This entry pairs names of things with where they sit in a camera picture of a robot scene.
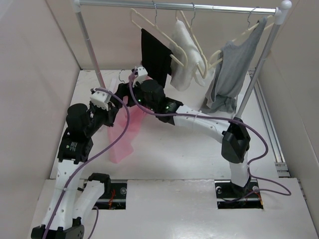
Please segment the pink t shirt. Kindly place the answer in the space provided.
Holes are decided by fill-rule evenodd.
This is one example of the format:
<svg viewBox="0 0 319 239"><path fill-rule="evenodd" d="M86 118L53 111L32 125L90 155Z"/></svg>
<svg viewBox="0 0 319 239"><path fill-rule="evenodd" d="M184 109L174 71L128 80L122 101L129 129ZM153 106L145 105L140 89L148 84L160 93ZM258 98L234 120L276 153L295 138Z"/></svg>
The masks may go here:
<svg viewBox="0 0 319 239"><path fill-rule="evenodd" d="M119 163L134 152L132 142L138 136L146 116L146 113L137 106L128 107L128 109L129 115L127 115L124 106L120 108L116 115L114 126L108 128L110 142L115 141L121 133L124 133L119 141L109 149L109 160L113 163Z"/></svg>

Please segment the cream plastic hanger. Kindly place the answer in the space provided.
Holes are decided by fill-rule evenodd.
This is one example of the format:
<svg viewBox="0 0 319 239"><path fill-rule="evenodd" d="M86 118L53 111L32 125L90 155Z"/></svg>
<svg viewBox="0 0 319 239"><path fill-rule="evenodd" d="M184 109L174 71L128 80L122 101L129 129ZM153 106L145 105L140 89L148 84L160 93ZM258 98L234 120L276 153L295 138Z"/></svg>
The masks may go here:
<svg viewBox="0 0 319 239"><path fill-rule="evenodd" d="M121 69L118 74L118 80L120 83L128 83L131 70Z"/></svg>

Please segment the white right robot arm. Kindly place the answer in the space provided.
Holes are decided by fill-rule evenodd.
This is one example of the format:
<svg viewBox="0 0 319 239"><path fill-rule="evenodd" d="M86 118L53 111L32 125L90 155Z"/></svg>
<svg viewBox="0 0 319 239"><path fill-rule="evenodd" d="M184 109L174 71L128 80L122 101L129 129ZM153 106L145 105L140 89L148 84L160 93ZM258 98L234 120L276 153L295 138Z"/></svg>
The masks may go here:
<svg viewBox="0 0 319 239"><path fill-rule="evenodd" d="M247 194L251 176L248 173L247 152L251 137L239 118L231 122L210 119L182 102L167 97L163 87L153 79L131 86L120 83L115 92L120 99L127 98L127 106L144 107L164 122L205 134L221 144L221 155L229 162L230 190L236 198Z"/></svg>

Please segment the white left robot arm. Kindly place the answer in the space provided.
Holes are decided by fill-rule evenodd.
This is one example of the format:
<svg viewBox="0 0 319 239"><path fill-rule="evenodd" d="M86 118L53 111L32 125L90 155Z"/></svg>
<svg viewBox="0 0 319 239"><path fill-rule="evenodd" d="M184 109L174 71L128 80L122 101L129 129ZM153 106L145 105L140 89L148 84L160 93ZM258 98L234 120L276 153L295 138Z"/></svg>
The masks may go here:
<svg viewBox="0 0 319 239"><path fill-rule="evenodd" d="M97 200L111 193L109 175L93 173L77 198L83 165L93 147L92 136L103 125L113 126L118 108L93 103L74 104L67 110L67 129L58 150L57 178L53 197L40 226L32 229L33 239L82 239L84 223Z"/></svg>

